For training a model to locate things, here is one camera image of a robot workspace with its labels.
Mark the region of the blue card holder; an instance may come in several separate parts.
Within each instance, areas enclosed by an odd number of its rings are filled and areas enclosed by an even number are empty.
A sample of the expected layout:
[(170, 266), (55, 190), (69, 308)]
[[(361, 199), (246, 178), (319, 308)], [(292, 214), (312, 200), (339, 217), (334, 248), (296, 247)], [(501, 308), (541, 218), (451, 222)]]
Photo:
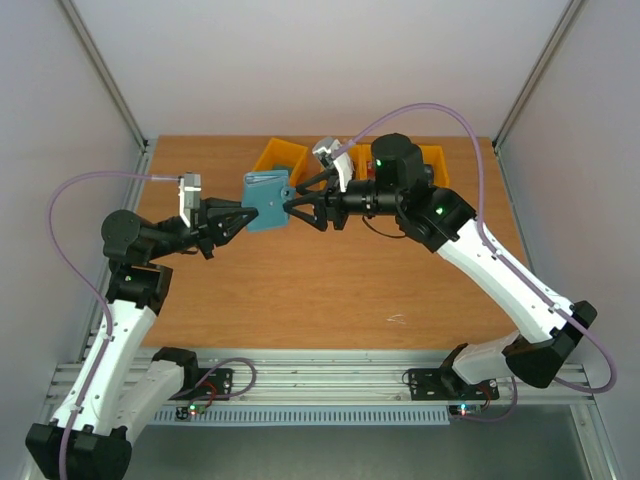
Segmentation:
[(286, 227), (289, 214), (284, 203), (294, 197), (295, 189), (290, 186), (287, 170), (249, 172), (243, 178), (242, 206), (255, 208), (256, 218), (251, 220), (247, 230), (258, 233)]

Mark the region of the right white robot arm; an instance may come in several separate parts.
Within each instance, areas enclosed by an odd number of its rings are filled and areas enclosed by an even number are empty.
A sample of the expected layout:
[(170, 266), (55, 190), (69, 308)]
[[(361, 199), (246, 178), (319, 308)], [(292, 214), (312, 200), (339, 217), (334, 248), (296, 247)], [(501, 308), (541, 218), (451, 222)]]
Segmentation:
[(319, 231), (343, 229), (352, 215), (387, 215), (404, 235), (456, 266), (511, 318), (516, 330), (483, 344), (463, 343), (440, 367), (444, 390), (463, 396), (483, 381), (514, 376), (546, 388), (597, 316), (587, 301), (573, 303), (528, 271), (484, 227), (455, 191), (438, 187), (421, 148), (393, 133), (370, 147), (374, 176), (353, 180), (339, 163), (339, 142), (327, 138), (314, 154), (325, 170), (297, 186), (283, 209)]

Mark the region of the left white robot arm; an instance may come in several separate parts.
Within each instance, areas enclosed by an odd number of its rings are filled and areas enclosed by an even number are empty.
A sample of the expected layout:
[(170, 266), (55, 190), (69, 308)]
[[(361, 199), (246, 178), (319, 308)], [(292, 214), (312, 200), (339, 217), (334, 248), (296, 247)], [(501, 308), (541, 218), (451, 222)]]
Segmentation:
[(189, 222), (152, 223), (130, 210), (106, 217), (101, 235), (111, 278), (99, 298), (105, 313), (97, 337), (66, 398), (25, 440), (45, 478), (121, 479), (135, 440), (167, 401), (184, 401), (186, 415), (195, 416), (232, 397), (225, 362), (205, 371), (195, 352), (176, 347), (161, 348), (136, 385), (123, 386), (169, 292), (173, 271), (156, 259), (187, 252), (210, 259), (257, 215), (238, 202), (207, 198)]

